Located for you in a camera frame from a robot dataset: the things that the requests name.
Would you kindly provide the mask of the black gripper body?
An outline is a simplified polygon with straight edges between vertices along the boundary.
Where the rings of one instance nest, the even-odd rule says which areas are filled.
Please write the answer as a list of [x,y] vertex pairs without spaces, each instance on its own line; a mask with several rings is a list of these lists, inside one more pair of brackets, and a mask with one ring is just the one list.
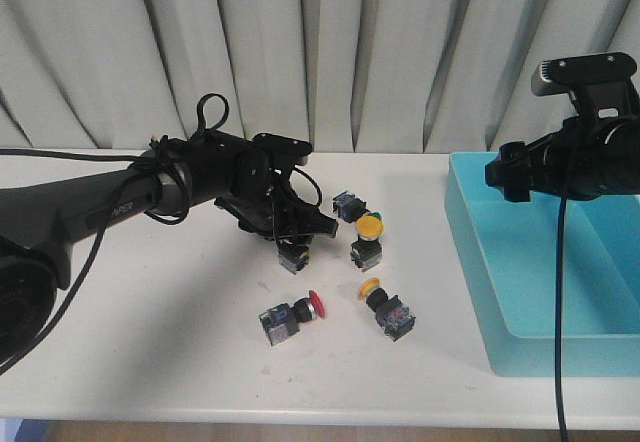
[[572,136],[548,134],[526,144],[508,142],[485,166],[486,185],[509,202],[529,202],[532,192],[560,197],[571,155]]
[[230,192],[215,205],[236,217],[241,229],[268,239],[298,242],[318,235],[319,210],[290,184],[292,172],[305,163],[304,156],[250,151],[237,165]]

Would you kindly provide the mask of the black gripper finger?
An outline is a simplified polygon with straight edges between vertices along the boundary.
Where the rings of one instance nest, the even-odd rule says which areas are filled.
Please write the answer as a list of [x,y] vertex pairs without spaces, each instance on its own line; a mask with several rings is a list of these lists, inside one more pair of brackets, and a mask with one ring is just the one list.
[[338,221],[331,218],[319,210],[307,211],[302,215],[299,222],[299,233],[304,235],[324,235],[334,238],[338,231]]

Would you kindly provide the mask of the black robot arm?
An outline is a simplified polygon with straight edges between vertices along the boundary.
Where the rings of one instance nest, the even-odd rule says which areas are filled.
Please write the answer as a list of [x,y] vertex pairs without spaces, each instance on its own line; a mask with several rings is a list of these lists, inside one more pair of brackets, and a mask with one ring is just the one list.
[[577,116],[529,144],[509,142],[485,167],[485,182],[509,202],[533,192],[588,201],[639,193],[639,119],[606,118],[587,129]]
[[1,362],[11,364],[42,340],[58,317],[58,291],[75,294],[73,246],[144,213],[168,225],[213,202],[239,227],[297,256],[338,223],[301,200],[291,173],[310,143],[272,134],[242,139],[208,129],[189,140],[162,138],[128,158],[128,167],[1,192]]

